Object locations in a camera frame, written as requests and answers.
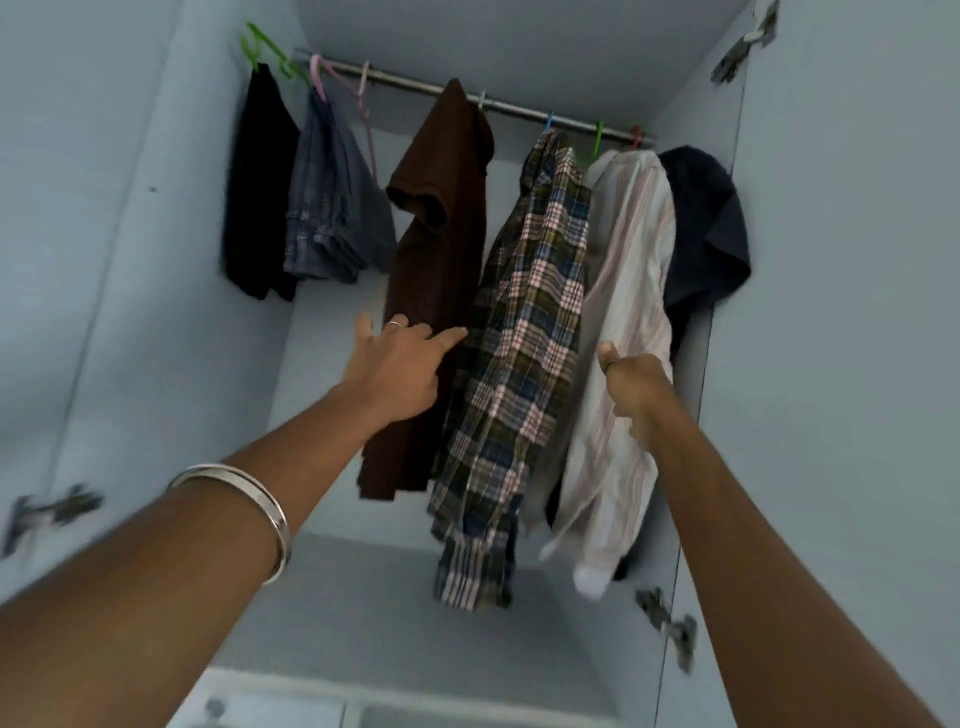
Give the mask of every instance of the wardrobe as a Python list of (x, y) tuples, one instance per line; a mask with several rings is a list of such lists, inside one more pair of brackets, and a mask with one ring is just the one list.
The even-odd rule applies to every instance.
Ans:
[[(312, 403), (342, 372), (353, 316), (382, 309), (377, 274), (302, 283), (290, 304), (250, 299), (219, 271), (250, 73), (239, 38), (252, 21), (288, 52), (605, 114), (641, 125), (660, 151), (692, 145), (731, 169), (754, 273), (696, 317), (677, 388), (812, 573), (960, 725), (960, 6), (780, 0), (776, 37), (728, 83), (712, 81), (770, 6), (7, 0), (0, 599), (158, 497), (179, 469)], [(585, 50), (600, 47), (594, 59)], [(300, 121), (305, 86), (275, 75)], [(367, 99), (383, 184), (432, 100), (376, 85)], [(542, 125), (490, 121), (492, 242)], [(408, 221), (396, 212), (398, 231)], [(467, 614), (432, 599), (439, 547), (425, 496), (361, 501), (358, 468), (172, 725), (734, 726), (659, 496), (635, 566), (601, 601), (576, 593), (569, 564), (539, 560), (534, 533), (518, 547), (513, 605)], [(96, 507), (69, 522), (37, 516), (9, 543), (15, 509), (71, 494)], [(689, 664), (637, 604), (655, 589), (673, 621), (695, 625)]]

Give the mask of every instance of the silver bangle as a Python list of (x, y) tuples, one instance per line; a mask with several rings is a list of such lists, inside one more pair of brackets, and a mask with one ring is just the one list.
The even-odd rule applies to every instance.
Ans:
[(287, 517), (284, 515), (283, 509), (273, 494), (267, 490), (267, 487), (263, 483), (252, 475), (244, 473), (239, 468), (233, 468), (230, 465), (222, 465), (219, 463), (215, 465), (194, 465), (192, 468), (187, 468), (170, 481), (167, 489), (176, 488), (187, 480), (192, 480), (197, 477), (207, 477), (233, 486), (256, 503), (264, 515), (270, 520), (270, 523), (276, 531), (279, 554), (276, 558), (276, 564), (274, 564), (274, 570), (271, 572), (270, 577), (263, 583), (266, 585), (276, 581), (290, 562), (292, 539), (290, 537), (290, 526), (287, 524)]

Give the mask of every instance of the forearm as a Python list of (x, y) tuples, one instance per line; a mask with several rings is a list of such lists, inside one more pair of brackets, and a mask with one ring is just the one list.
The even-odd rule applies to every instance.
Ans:
[[(228, 462), (296, 532), (379, 426), (337, 388)], [(229, 486), (167, 493), (0, 609), (0, 725), (165, 725), (276, 555), (269, 521)]]
[(678, 403), (648, 439), (740, 728), (938, 725)]

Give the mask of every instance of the closet rod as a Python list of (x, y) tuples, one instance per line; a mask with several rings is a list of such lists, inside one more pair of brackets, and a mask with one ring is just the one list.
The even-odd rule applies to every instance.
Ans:
[[(302, 56), (304, 55), (309, 58), (309, 53), (310, 52), (308, 50), (298, 48), (297, 55), (299, 57), (299, 62), (304, 62), (302, 59)], [(357, 63), (334, 61), (333, 59), (326, 60), (331, 66), (333, 66), (333, 69), (337, 73), (342, 73), (345, 76), (355, 76), (359, 78), (363, 73), (363, 66)], [(367, 70), (367, 81), (371, 83), (392, 86), (393, 88), (402, 88), (407, 91), (415, 91), (417, 93), (426, 94), (427, 96), (440, 96), (440, 94), (444, 91), (444, 87), (441, 85), (428, 84), (427, 82), (418, 81), (417, 79), (408, 79), (405, 76), (398, 76), (396, 73), (388, 73), (387, 71), (381, 71), (372, 67)], [(468, 94), (467, 98), (474, 104), (480, 103), (480, 96), (476, 94)], [(538, 121), (541, 124), (546, 124), (546, 120), (550, 117), (549, 111), (527, 109), (526, 107), (517, 106), (516, 104), (511, 104), (506, 101), (500, 101), (499, 99), (494, 99), (491, 96), (484, 98), (483, 109), (484, 111), (496, 111), (506, 116), (513, 116), (517, 119)], [(572, 132), (593, 134), (597, 131), (596, 122), (571, 119), (568, 116), (560, 116), (559, 114), (554, 114), (551, 124), (552, 126), (560, 127), (561, 129), (568, 129)], [(607, 127), (604, 127), (601, 135), (605, 139), (612, 139), (613, 141), (620, 141), (625, 144), (634, 143), (633, 132), (621, 132), (617, 129), (608, 129)], [(657, 138), (655, 136), (653, 136), (651, 133), (641, 132), (640, 148), (652, 149), (656, 144)]]

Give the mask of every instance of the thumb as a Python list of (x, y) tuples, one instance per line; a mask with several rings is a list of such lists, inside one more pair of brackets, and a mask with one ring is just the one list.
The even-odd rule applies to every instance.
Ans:
[(601, 372), (606, 374), (610, 365), (619, 358), (620, 353), (616, 350), (612, 342), (604, 341), (600, 343), (600, 348), (597, 349), (597, 360), (600, 362)]

